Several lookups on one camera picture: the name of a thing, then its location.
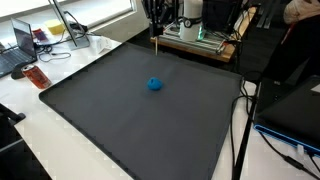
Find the desk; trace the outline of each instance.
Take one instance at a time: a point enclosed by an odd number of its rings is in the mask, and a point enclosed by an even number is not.
[[[112,41],[113,48],[120,43]],[[69,51],[65,44],[54,47],[54,51]],[[101,55],[94,55],[90,48],[71,52],[70,59],[35,64],[48,78],[57,83],[93,62]],[[42,90],[36,88],[28,79],[12,80],[10,76],[0,79],[0,101],[16,113],[23,112],[26,119],[15,127],[26,144],[33,151],[52,179],[56,180],[127,180],[131,179],[108,156],[103,154],[71,124],[52,111],[39,100]],[[249,94],[255,85],[246,83]],[[236,156],[245,130],[247,115],[245,100],[239,100],[234,113],[234,141]],[[212,179],[230,179],[231,146],[229,133],[220,154]]]
[[[254,14],[256,13],[256,10],[257,10],[256,8],[250,8],[248,13],[245,15],[243,21],[241,22],[241,24],[239,26],[239,30],[238,30],[239,34],[241,36],[244,35],[247,28],[249,27],[249,24],[254,16]],[[152,43],[155,43],[155,38],[151,38],[150,41]],[[236,48],[231,44],[226,45],[225,49],[222,51],[221,54],[216,54],[215,52],[208,53],[207,51],[202,51],[200,49],[186,47],[182,44],[172,43],[172,42],[168,42],[168,41],[161,41],[161,39],[158,40],[158,44],[161,46],[167,46],[170,48],[178,49],[178,50],[192,53],[192,54],[197,54],[200,56],[208,57],[208,58],[223,61],[223,62],[229,62],[231,60],[231,58],[233,57],[235,50],[236,50]]]
[[[269,142],[281,153],[297,159],[297,150],[281,141],[266,136]],[[319,173],[311,163],[309,157],[304,156],[307,165],[312,168],[318,176]],[[320,164],[320,158],[314,158],[317,164]],[[247,151],[243,163],[241,180],[314,180],[303,171],[285,162],[277,153],[275,153],[261,135],[251,128],[249,135]]]

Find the laptop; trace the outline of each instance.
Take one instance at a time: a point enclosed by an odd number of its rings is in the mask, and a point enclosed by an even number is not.
[[[259,113],[263,109],[269,107],[282,96],[288,94],[294,85],[274,81],[269,78],[262,78],[257,89],[258,103],[255,107],[255,112]]]
[[[320,77],[312,76],[261,112],[254,129],[320,156]]]
[[[0,54],[0,78],[10,74],[14,67],[22,62],[33,63],[37,60],[30,24],[18,19],[11,19],[11,23],[17,48]]]

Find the paper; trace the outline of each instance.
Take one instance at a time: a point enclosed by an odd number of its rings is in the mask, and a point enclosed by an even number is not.
[[[91,36],[91,47],[96,54],[101,53],[104,49],[111,49],[112,42],[110,38],[104,36]]]

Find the wall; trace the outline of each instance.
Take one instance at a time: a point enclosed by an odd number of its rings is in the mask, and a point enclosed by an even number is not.
[[[132,0],[134,12],[117,17],[112,21],[91,28],[90,31],[109,37],[119,42],[125,42],[149,27],[141,0]]]

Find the black chair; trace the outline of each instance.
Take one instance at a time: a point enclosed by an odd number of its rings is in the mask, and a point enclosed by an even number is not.
[[[24,118],[0,104],[0,180],[51,179],[14,128]]]

